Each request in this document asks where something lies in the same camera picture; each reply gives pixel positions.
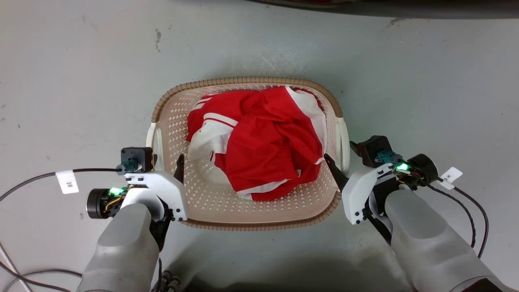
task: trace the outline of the white tag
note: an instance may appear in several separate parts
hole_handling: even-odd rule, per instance
[[[444,182],[447,182],[447,183],[443,183],[443,182],[440,182],[440,184],[448,189],[448,190],[451,190],[454,188],[454,186],[452,185],[452,182],[459,178],[463,173],[461,171],[459,171],[456,167],[451,167],[449,170],[447,170],[446,173],[444,173],[442,176],[440,176],[440,178],[443,179]]]
[[[72,170],[58,171],[56,172],[58,177],[58,183],[60,184],[61,191],[64,194],[73,194],[79,192],[79,188],[76,184],[76,176]]]

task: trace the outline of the gray cable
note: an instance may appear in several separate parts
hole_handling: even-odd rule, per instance
[[[81,275],[80,273],[68,271],[68,270],[62,270],[62,269],[40,270],[40,271],[23,274],[21,276],[28,277],[28,276],[42,275],[42,274],[65,274],[65,275],[75,276],[78,278],[83,277],[83,275]],[[5,286],[5,288],[2,290],[2,292],[7,292],[11,288],[11,286],[14,285],[16,282],[18,282],[19,280],[20,280],[20,278],[16,278],[16,279],[12,280],[9,284],[7,284],[7,286]]]

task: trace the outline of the yellow wire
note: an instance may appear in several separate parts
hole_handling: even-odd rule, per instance
[[[119,198],[117,198],[117,199],[115,199],[115,200],[110,201],[108,204],[106,204],[106,207],[104,207],[104,211],[107,212],[107,211],[108,211],[108,207],[110,207],[110,206],[112,206],[113,204],[115,204],[115,203],[121,201],[122,198],[124,198],[124,197],[119,197]]]

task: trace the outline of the red fabric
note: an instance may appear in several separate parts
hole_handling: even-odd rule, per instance
[[[238,121],[226,154],[215,154],[213,159],[235,191],[289,179],[272,191],[252,194],[255,201],[274,200],[317,179],[320,164],[315,162],[323,157],[322,145],[310,119],[284,87],[212,96],[189,114],[187,141],[203,126],[207,113]]]

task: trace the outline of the white plastic mount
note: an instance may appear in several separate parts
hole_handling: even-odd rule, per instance
[[[148,207],[152,218],[157,220],[164,216],[160,211],[161,198],[168,208],[173,210],[175,221],[188,218],[188,206],[184,185],[165,171],[150,171],[143,174],[125,174],[128,184],[145,185],[147,188],[130,189],[121,208],[140,203]]]
[[[365,208],[366,200],[369,198],[378,178],[393,171],[391,163],[383,164],[377,168],[362,166],[355,171],[342,191],[344,213],[351,224],[359,224],[364,217],[362,209]]]

